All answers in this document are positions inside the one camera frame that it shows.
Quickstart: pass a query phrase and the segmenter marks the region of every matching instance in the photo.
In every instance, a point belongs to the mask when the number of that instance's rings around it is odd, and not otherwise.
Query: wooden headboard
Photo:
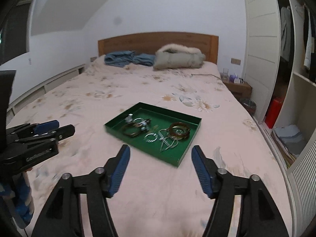
[[[217,64],[218,36],[186,32],[139,33],[99,40],[99,56],[123,50],[155,54],[159,48],[169,43],[199,48],[205,54],[206,61]]]

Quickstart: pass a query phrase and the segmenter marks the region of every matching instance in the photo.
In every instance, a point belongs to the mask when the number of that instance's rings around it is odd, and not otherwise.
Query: wooden nightstand
[[[223,81],[223,84],[226,85],[228,90],[230,90],[237,100],[240,98],[250,98],[251,96],[252,87],[247,82],[244,82],[243,84],[235,84],[233,82]]]

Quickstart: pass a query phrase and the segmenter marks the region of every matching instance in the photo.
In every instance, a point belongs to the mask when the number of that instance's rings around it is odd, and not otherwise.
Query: sloped ceiling
[[[82,29],[107,0],[36,0],[31,35]]]

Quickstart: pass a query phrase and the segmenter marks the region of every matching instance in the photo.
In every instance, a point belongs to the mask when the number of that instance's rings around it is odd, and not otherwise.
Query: metal screw
[[[63,175],[61,176],[61,178],[62,178],[62,179],[65,179],[65,180],[69,179],[69,177],[71,177],[71,174],[69,174],[69,173],[65,173],[65,174],[63,174]]]
[[[260,180],[260,177],[257,176],[257,175],[252,175],[252,176],[251,176],[251,179],[254,180],[254,181],[256,181],[256,182],[258,182],[258,181]]]
[[[95,169],[95,172],[96,172],[97,174],[102,174],[102,173],[104,172],[104,168],[98,167],[98,168]]]
[[[217,171],[218,171],[221,175],[226,175],[226,174],[227,174],[227,170],[224,169],[224,168],[219,168]]]

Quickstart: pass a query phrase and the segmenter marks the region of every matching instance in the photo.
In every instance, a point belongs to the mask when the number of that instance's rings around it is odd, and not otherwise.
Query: window
[[[20,0],[0,30],[0,65],[27,52],[27,22],[32,0]]]

